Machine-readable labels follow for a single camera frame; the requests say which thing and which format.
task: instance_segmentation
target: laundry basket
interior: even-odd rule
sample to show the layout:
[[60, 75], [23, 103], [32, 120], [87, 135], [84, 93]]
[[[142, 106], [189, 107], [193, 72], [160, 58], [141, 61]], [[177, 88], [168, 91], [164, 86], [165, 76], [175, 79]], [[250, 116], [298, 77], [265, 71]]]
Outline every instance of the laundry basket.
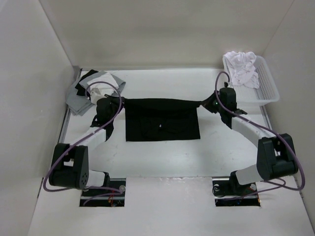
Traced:
[[[225, 56], [223, 56], [223, 65], [224, 71], [230, 75], [226, 66]], [[254, 66], [258, 73], [259, 88], [255, 89], [246, 86], [234, 86], [236, 101], [238, 103], [245, 103], [246, 105], [259, 106], [263, 106], [269, 102], [278, 101], [280, 98], [279, 92], [265, 59], [261, 56], [257, 56]]]

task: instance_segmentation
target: white table surface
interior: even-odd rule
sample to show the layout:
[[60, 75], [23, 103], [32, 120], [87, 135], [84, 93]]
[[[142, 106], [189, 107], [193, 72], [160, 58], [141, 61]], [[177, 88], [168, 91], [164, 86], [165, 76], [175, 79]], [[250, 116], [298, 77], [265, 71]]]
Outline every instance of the white table surface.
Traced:
[[[126, 81], [126, 98], [203, 100], [214, 91], [217, 69], [113, 71]], [[259, 107], [242, 107], [264, 124]], [[112, 137], [90, 157], [90, 169], [127, 177], [125, 207], [79, 207], [80, 191], [41, 190], [29, 236], [256, 235], [313, 236], [298, 192], [262, 193], [261, 207], [215, 207], [210, 177], [256, 162], [257, 149], [218, 114], [198, 108], [200, 140], [126, 142], [124, 110]], [[85, 133], [95, 107], [70, 117], [65, 143]], [[293, 177], [288, 185], [296, 186]], [[259, 189], [269, 187], [258, 183]]]

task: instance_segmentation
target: gray towel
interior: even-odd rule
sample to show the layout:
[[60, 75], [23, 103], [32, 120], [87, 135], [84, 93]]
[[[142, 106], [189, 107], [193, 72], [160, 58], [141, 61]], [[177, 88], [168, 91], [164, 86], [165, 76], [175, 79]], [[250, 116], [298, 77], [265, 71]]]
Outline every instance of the gray towel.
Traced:
[[[82, 81], [80, 81], [80, 79], [77, 79], [68, 89], [67, 91], [67, 95], [66, 95], [66, 104], [69, 106], [71, 113], [74, 115], [84, 115], [85, 112], [88, 111], [88, 109], [90, 107], [92, 107], [94, 104], [92, 104], [92, 102], [90, 100], [88, 100], [86, 97], [84, 96], [78, 96], [77, 95], [77, 89], [75, 88], [75, 86], [78, 84], [78, 82], [80, 82], [80, 85], [82, 85], [84, 88], [88, 87], [87, 82], [98, 78], [104, 74], [106, 74], [107, 72], [105, 71], [100, 71], [97, 72], [89, 77], [86, 77], [85, 79], [83, 79]], [[116, 83], [118, 84], [118, 92], [121, 93], [124, 90], [125, 84], [126, 82], [121, 80], [120, 78], [118, 78], [115, 75], [112, 75], [113, 78], [115, 79]], [[116, 92], [114, 92], [112, 94], [112, 96], [118, 96]]]
[[[92, 80], [92, 79], [95, 79], [95, 78], [98, 78], [100, 77], [101, 75], [104, 75], [106, 74], [107, 72], [106, 71], [100, 71], [100, 72], [97, 72], [89, 77], [86, 77], [85, 79], [83, 79], [79, 84], [83, 87], [83, 88], [87, 88], [88, 87], [88, 81]], [[125, 88], [125, 85], [126, 85], [126, 82], [123, 81], [122, 79], [118, 78], [116, 75], [112, 75], [114, 80], [116, 81], [116, 83], [118, 84], [118, 92], [119, 94], [122, 93], [122, 91], [124, 90]], [[116, 92], [113, 92], [113, 94], [111, 94], [112, 96], [114, 97], [118, 97], [117, 93]]]

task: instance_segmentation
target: white cloth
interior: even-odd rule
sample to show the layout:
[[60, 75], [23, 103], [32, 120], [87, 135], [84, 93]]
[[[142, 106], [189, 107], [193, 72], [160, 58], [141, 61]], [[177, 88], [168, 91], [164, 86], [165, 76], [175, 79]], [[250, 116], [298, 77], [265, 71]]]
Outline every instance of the white cloth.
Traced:
[[[88, 81], [87, 84], [90, 85], [91, 83], [99, 82], [99, 81], [108, 82], [118, 89], [118, 84], [110, 73], [106, 73], [104, 75], [101, 75], [100, 77], [92, 79]], [[111, 86], [107, 84], [103, 84], [103, 83], [92, 85], [90, 87], [90, 91], [92, 90], [97, 91], [101, 95], [104, 95], [104, 94], [112, 95], [112, 93], [114, 92], [114, 89]]]
[[255, 53], [236, 53], [232, 51], [224, 54], [224, 57], [234, 86], [244, 85], [252, 89], [259, 88], [258, 74], [254, 67]]

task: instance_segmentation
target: cable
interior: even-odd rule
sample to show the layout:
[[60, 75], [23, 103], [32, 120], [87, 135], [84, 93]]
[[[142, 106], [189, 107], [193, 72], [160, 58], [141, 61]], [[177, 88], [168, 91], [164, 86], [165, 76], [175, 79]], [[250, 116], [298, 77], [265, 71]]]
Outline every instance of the cable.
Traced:
[[99, 194], [99, 195], [95, 195], [93, 197], [90, 197], [89, 199], [87, 199], [85, 202], [83, 202], [83, 206], [86, 205], [86, 203], [88, 203], [90, 200], [97, 198], [97, 197], [104, 197], [104, 196], [113, 196], [113, 195], [120, 195], [121, 193], [103, 193], [103, 194]]
[[267, 191], [271, 191], [271, 190], [275, 190], [275, 189], [278, 189], [278, 188], [281, 188], [281, 187], [284, 187], [286, 185], [286, 181], [282, 178], [277, 178], [278, 180], [281, 180], [283, 181], [283, 184], [278, 184], [279, 186], [277, 187], [273, 187], [273, 188], [267, 188], [267, 189], [263, 189], [263, 190], [259, 190], [259, 191], [254, 191], [252, 193], [249, 193], [249, 194], [246, 194], [246, 195], [243, 195], [241, 197], [235, 197], [235, 198], [224, 198], [224, 200], [238, 200], [238, 199], [243, 199], [245, 197], [248, 197], [248, 196], [252, 196], [252, 195], [256, 195], [258, 193], [263, 193], [263, 192], [267, 192]]
[[252, 124], [253, 126], [256, 126], [258, 128], [261, 128], [261, 129], [264, 129], [264, 130], [267, 130], [268, 132], [271, 132], [273, 133], [278, 139], [280, 139], [280, 141], [285, 145], [285, 147], [289, 150], [290, 154], [293, 156], [294, 158], [294, 161], [296, 162], [299, 170], [300, 170], [300, 174], [301, 174], [301, 186], [300, 187], [297, 187], [297, 188], [292, 188], [292, 187], [288, 187], [288, 186], [285, 186], [285, 184], [281, 185], [281, 184], [278, 184], [278, 183], [274, 183], [274, 182], [271, 182], [271, 181], [265, 181], [266, 183], [270, 183], [270, 184], [273, 184], [273, 185], [276, 185], [277, 187], [276, 188], [270, 188], [270, 189], [265, 189], [265, 190], [261, 190], [261, 191], [256, 191], [254, 193], [250, 193], [248, 194], [248, 196], [250, 195], [254, 195], [254, 194], [257, 194], [259, 192], [266, 192], [266, 191], [270, 191], [270, 190], [274, 190], [274, 189], [277, 189], [277, 188], [286, 188], [286, 189], [290, 189], [290, 190], [294, 190], [294, 191], [300, 191], [302, 190], [304, 187], [305, 187], [305, 174], [304, 174], [304, 171], [303, 171], [303, 168], [302, 168], [302, 165], [300, 163], [300, 161], [298, 160], [298, 158], [296, 157], [294, 151], [292, 150], [292, 148], [290, 147], [290, 145], [284, 140], [283, 137], [280, 136], [280, 134], [278, 134], [277, 132], [267, 128], [267, 127], [264, 127], [260, 124], [257, 124], [249, 119], [246, 119], [245, 117], [239, 115], [239, 114], [236, 114], [234, 112], [232, 112], [231, 110], [227, 109], [221, 102], [220, 98], [219, 98], [219, 93], [218, 93], [218, 81], [219, 81], [219, 77], [221, 74], [225, 74], [227, 77], [228, 77], [228, 81], [230, 82], [230, 76], [229, 74], [227, 74], [225, 71], [221, 71], [218, 76], [217, 76], [217, 79], [216, 79], [216, 83], [215, 83], [215, 95], [216, 95], [216, 98], [217, 98], [217, 101], [218, 103], [220, 104], [220, 106], [227, 112], [229, 112], [230, 114]]
[[[59, 191], [64, 191], [64, 190], [68, 190], [68, 189], [71, 189], [71, 188], [60, 188], [60, 189], [49, 189], [47, 188], [47, 181], [48, 181], [48, 178], [50, 176], [50, 174], [52, 173], [52, 171], [55, 169], [55, 167], [59, 164], [59, 162], [61, 162], [61, 160], [68, 154], [68, 152], [70, 150], [72, 150], [75, 146], [77, 146], [78, 144], [80, 144], [81, 142], [83, 142], [84, 140], [88, 139], [89, 137], [91, 137], [92, 135], [94, 135], [95, 133], [97, 133], [98, 131], [102, 130], [104, 127], [106, 127], [108, 124], [110, 124], [115, 118], [116, 116], [119, 114], [121, 108], [122, 108], [122, 104], [123, 104], [123, 101], [122, 101], [122, 97], [120, 95], [120, 93], [117, 91], [117, 89], [110, 83], [108, 82], [104, 82], [104, 81], [98, 81], [98, 82], [94, 82], [94, 83], [91, 83], [86, 89], [85, 89], [85, 96], [87, 97], [87, 92], [88, 92], [88, 88], [94, 84], [107, 84], [109, 86], [111, 86], [115, 92], [118, 94], [118, 98], [119, 98], [119, 107], [118, 107], [118, 110], [117, 112], [115, 113], [115, 115], [108, 121], [106, 122], [104, 125], [102, 125], [100, 128], [98, 128], [95, 132], [91, 133], [91, 134], [88, 134], [87, 136], [83, 137], [82, 139], [80, 139], [79, 141], [75, 142], [74, 144], [70, 145], [70, 147], [64, 151], [64, 153], [55, 161], [55, 163], [51, 166], [50, 170], [47, 172], [47, 175], [45, 176], [45, 179], [44, 179], [44, 182], [43, 182], [43, 188], [45, 191], [47, 192], [59, 192]], [[87, 187], [85, 189], [104, 189], [104, 190], [112, 190], [112, 191], [116, 191], [118, 192], [117, 194], [122, 194], [123, 192], [119, 189], [116, 189], [116, 188], [108, 188], [108, 187]]]

